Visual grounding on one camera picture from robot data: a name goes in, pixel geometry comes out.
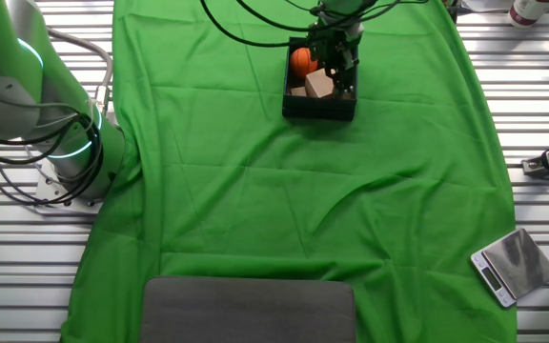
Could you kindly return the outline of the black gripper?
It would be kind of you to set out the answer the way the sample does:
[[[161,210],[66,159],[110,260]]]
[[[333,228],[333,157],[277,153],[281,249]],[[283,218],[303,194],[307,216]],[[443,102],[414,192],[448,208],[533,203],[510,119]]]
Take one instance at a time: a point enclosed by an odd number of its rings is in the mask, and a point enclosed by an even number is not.
[[[354,51],[361,41],[363,25],[355,20],[349,24],[326,29],[327,22],[319,19],[310,26],[308,47],[327,75],[337,75],[336,90],[340,96],[355,90],[357,58]]]

